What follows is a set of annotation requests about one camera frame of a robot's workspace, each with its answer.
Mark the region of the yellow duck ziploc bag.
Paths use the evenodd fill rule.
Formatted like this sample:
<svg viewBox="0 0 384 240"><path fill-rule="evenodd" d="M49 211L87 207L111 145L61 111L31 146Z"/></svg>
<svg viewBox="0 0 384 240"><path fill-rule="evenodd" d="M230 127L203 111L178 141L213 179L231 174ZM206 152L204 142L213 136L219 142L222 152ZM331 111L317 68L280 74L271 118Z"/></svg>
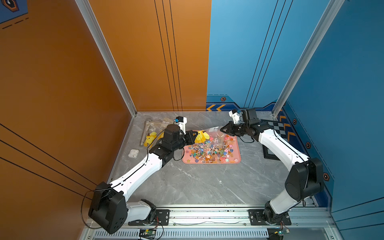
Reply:
<svg viewBox="0 0 384 240"><path fill-rule="evenodd" d="M168 125L174 124L174 119L165 118L163 120L159 120L159 130L160 132L167 128Z"/></svg>
<svg viewBox="0 0 384 240"><path fill-rule="evenodd" d="M210 149L222 149L228 145L228 136L220 132L219 127L197 131L195 144Z"/></svg>
<svg viewBox="0 0 384 240"><path fill-rule="evenodd" d="M156 139L156 137L161 134L158 126L159 126L159 121L151 122L151 126L149 128L147 139L144 143L144 147L148 147L150 144L152 144L153 141Z"/></svg>

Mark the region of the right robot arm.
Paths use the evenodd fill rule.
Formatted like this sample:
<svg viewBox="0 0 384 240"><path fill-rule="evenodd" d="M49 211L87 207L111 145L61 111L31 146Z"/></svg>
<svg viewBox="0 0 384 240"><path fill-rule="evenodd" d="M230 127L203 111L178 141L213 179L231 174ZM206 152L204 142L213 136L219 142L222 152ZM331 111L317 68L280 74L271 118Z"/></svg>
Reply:
<svg viewBox="0 0 384 240"><path fill-rule="evenodd" d="M290 209L304 203L324 189L323 163L318 158L310 158L285 141L274 127L261 122L255 109L231 110L232 118L220 129L232 137L250 136L254 141L267 147L284 164L289 174L284 190L265 204L261 219L269 225L281 223Z"/></svg>

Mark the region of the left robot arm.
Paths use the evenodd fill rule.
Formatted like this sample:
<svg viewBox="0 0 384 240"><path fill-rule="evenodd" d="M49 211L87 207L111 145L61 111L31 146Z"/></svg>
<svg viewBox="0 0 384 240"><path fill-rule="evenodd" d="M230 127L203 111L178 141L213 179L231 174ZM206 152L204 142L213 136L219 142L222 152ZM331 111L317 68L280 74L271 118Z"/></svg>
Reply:
<svg viewBox="0 0 384 240"><path fill-rule="evenodd" d="M195 143L197 131L186 131L185 124L171 124L164 135L153 142L147 155L130 171L109 184L102 182L93 190L89 217L109 234L124 224L142 221L151 224L156 218L156 206L148 200L130 202L131 195L151 175L174 158L175 151Z"/></svg>

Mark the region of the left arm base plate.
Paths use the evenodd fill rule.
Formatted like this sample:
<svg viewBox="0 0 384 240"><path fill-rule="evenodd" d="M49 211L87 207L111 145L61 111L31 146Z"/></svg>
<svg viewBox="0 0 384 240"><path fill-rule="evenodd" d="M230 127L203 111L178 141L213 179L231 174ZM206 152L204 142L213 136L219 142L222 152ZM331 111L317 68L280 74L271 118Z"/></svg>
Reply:
<svg viewBox="0 0 384 240"><path fill-rule="evenodd" d="M157 226L161 224L162 226L168 226L170 220L170 210L169 209L160 209L156 210L156 213L154 215L154 219L147 221L147 220L136 220L129 222L129 226Z"/></svg>

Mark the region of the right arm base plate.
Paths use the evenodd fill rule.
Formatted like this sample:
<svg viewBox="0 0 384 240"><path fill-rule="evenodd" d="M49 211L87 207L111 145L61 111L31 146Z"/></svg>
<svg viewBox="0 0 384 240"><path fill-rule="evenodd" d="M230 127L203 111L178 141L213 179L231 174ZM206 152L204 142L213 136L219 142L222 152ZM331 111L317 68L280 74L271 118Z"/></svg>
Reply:
<svg viewBox="0 0 384 240"><path fill-rule="evenodd" d="M275 214L269 209L250 209L248 210L252 226L290 226L292 224L288 212Z"/></svg>

